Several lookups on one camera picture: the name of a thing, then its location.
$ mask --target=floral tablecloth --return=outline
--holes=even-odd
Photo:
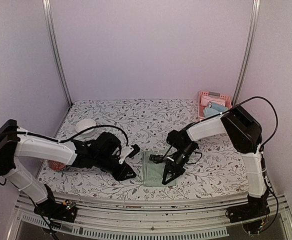
[[[59,132],[65,139],[75,134],[75,125],[85,118],[96,120],[98,125],[115,125],[124,129],[130,144],[138,144],[141,151],[166,149],[168,132],[180,130],[197,119],[198,102],[181,99],[130,99],[77,101]],[[96,129],[115,134],[125,143],[116,129]],[[96,198],[120,200],[181,200],[211,198],[245,192],[248,181],[241,156],[234,150],[225,134],[198,141],[202,158],[194,165],[186,165],[186,172],[173,187],[144,187],[141,153],[126,162],[137,177],[118,182],[98,168],[74,168],[57,172],[44,163],[38,176],[53,191]],[[190,162],[197,161],[196,155]]]

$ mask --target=red object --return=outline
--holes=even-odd
[[[48,166],[54,171],[61,171],[66,167],[66,165],[61,162],[51,160],[48,160]]]
[[[205,117],[204,117],[204,109],[205,109],[205,107],[204,106],[202,106],[201,104],[200,104],[200,102],[201,102],[201,96],[210,96],[210,97],[216,97],[216,93],[214,93],[214,92],[209,92],[209,91],[200,91],[199,92],[199,99],[198,99],[198,116],[199,116],[199,119],[205,119]],[[228,95],[223,95],[223,94],[219,94],[219,97],[216,97],[217,99],[223,99],[223,100],[225,100],[225,102],[226,102],[226,107],[228,108],[228,109],[230,109],[232,106],[231,106],[231,100],[230,100],[230,96],[228,96]]]

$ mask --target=blue object in basket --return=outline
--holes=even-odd
[[[219,113],[220,113],[219,111],[217,111],[216,109],[213,109],[213,108],[205,107],[205,109],[204,109],[204,117],[205,118],[217,115]]]
[[[215,109],[215,110],[217,110],[218,112],[224,112],[224,111],[227,111],[227,110],[228,110],[227,107],[222,106],[222,105],[219,105],[219,104],[217,104],[217,103],[215,103],[215,102],[212,102],[212,101],[210,101],[210,102],[208,103],[207,107],[208,107],[208,108],[211,108],[211,109]]]

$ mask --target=white bowl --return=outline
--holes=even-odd
[[[93,119],[90,119],[90,118],[86,118],[86,119],[79,121],[76,124],[75,130],[77,133],[79,133],[82,130],[85,130],[85,129],[90,128],[90,127],[94,127],[96,125],[97,125],[96,121],[94,121]],[[81,134],[81,136],[85,137],[85,138],[90,138],[94,134],[94,130],[95,129],[88,130],[88,131],[84,132],[83,134]]]

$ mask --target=metal pole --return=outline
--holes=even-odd
[[[235,92],[232,97],[232,105],[235,105],[238,102],[240,91],[244,83],[249,56],[250,56],[250,52],[252,48],[252,43],[255,37],[257,22],[258,22],[259,6],[260,6],[260,0],[253,0],[247,44],[246,44],[245,54],[242,60]]]
[[[45,18],[46,18],[46,23],[47,23],[49,39],[50,39],[52,51],[54,54],[54,59],[55,59],[55,63],[57,66],[57,71],[58,71],[61,87],[62,87],[62,90],[64,92],[67,103],[68,103],[69,107],[71,107],[73,102],[71,100],[69,88],[68,88],[68,85],[66,82],[65,73],[64,73],[64,70],[62,67],[61,58],[60,58],[60,54],[59,54],[59,50],[58,50],[57,38],[56,38],[56,34],[55,34],[54,23],[52,20],[50,0],[43,0],[43,5],[44,5],[44,12],[45,12]]]

